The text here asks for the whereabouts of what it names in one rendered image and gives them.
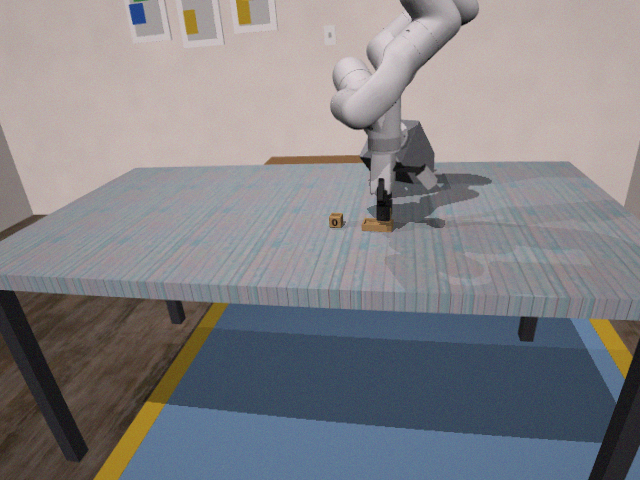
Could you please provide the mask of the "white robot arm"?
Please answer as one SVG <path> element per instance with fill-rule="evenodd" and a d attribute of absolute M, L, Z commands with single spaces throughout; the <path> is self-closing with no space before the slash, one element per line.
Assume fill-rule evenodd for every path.
<path fill-rule="evenodd" d="M 366 49 L 369 61 L 378 70 L 371 74 L 360 59 L 345 57 L 332 74 L 338 91 L 330 102 L 333 116 L 351 129 L 363 129 L 371 151 L 395 151 L 404 146 L 408 130 L 401 122 L 403 91 L 417 71 L 479 12 L 477 0 L 400 3 L 405 10 Z"/>

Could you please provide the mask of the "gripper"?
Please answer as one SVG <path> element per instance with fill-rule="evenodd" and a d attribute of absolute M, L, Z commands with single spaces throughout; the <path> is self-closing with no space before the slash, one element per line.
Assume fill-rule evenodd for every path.
<path fill-rule="evenodd" d="M 368 151 L 371 154 L 370 165 L 370 194 L 375 194 L 377 190 L 376 219 L 377 221 L 390 220 L 390 208 L 392 215 L 392 190 L 395 184 L 396 152 Z M 394 183 L 393 183 L 394 181 Z"/>

